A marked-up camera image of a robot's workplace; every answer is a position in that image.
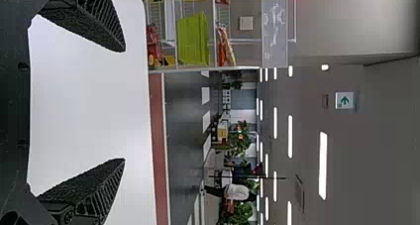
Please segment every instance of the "shelving unit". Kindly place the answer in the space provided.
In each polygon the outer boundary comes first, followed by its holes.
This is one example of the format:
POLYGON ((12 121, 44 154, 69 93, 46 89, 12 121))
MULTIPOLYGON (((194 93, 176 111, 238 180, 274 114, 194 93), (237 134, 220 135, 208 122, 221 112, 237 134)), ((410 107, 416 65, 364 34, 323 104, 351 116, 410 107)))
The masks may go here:
MULTIPOLYGON (((158 29, 157 47, 161 50, 159 65, 154 65, 150 73, 260 68, 260 65, 218 65, 219 42, 216 28, 225 27, 228 37, 230 36, 232 26, 230 5, 217 4, 216 0, 144 0, 144 4, 147 24, 154 25, 158 29), (179 20, 199 13, 204 13, 207 20, 209 63, 188 64, 179 59, 176 25, 179 20)), ((235 52, 235 46, 260 44, 261 39, 230 39, 230 42, 235 52)))

